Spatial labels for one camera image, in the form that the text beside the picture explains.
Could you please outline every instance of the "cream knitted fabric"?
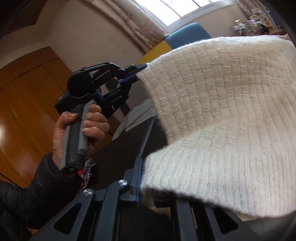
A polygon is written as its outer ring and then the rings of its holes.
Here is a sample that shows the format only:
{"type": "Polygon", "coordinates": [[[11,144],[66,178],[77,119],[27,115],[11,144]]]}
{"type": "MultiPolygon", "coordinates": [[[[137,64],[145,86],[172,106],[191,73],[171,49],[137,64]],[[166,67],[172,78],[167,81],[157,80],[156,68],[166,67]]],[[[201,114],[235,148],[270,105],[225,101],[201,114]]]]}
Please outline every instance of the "cream knitted fabric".
{"type": "Polygon", "coordinates": [[[169,146],[141,188],[173,191],[252,216],[296,209],[296,49],[277,36],[203,40],[138,74],[169,146]]]}

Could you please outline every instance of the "blue cushion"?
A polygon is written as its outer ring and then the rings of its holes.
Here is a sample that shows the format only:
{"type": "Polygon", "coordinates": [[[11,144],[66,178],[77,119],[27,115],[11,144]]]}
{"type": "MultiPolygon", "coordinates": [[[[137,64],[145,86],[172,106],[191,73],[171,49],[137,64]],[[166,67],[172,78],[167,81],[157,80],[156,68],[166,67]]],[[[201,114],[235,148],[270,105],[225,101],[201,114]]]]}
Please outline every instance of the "blue cushion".
{"type": "Polygon", "coordinates": [[[172,49],[177,49],[183,45],[210,38],[211,36],[200,24],[192,23],[174,32],[165,41],[172,49]]]}

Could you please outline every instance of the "black jacket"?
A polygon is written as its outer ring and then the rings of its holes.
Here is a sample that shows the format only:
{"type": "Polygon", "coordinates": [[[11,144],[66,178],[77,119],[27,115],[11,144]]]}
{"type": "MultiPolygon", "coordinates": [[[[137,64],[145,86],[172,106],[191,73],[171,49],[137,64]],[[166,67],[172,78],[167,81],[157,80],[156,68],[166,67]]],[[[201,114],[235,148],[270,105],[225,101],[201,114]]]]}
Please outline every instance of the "black jacket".
{"type": "Polygon", "coordinates": [[[39,229],[56,215],[78,192],[81,179],[59,172],[46,154],[31,182],[24,189],[0,181],[0,240],[26,241],[28,228],[39,229]]]}

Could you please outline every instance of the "curtain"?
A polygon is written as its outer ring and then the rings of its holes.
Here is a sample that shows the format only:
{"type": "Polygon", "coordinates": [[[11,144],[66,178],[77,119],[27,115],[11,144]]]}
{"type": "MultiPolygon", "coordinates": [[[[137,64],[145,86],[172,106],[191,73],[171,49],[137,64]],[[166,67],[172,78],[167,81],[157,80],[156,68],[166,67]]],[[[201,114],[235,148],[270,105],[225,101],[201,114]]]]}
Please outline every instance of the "curtain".
{"type": "Polygon", "coordinates": [[[268,22],[274,28],[274,30],[275,31],[278,30],[274,20],[271,18],[271,16],[267,12],[266,7],[259,0],[234,0],[234,2],[245,12],[245,14],[248,17],[253,15],[251,9],[259,8],[261,13],[268,20],[268,22]]]}
{"type": "Polygon", "coordinates": [[[86,1],[115,21],[144,54],[164,40],[164,30],[134,0],[86,1]]]}

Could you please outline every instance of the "human hand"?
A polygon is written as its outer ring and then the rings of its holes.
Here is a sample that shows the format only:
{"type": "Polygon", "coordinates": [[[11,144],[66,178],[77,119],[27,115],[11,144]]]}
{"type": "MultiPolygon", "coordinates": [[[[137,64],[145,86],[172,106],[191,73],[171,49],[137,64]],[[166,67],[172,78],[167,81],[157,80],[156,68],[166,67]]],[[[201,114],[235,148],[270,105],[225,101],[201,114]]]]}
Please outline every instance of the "human hand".
{"type": "MultiPolygon", "coordinates": [[[[62,158],[62,143],[67,125],[75,122],[77,118],[76,113],[63,112],[59,117],[53,138],[53,156],[52,160],[57,167],[60,166],[62,158]]],[[[105,139],[106,133],[110,126],[106,117],[102,115],[102,109],[96,104],[89,107],[89,112],[86,114],[86,120],[83,122],[82,133],[89,138],[89,149],[86,156],[93,154],[101,142],[105,139]]]]}

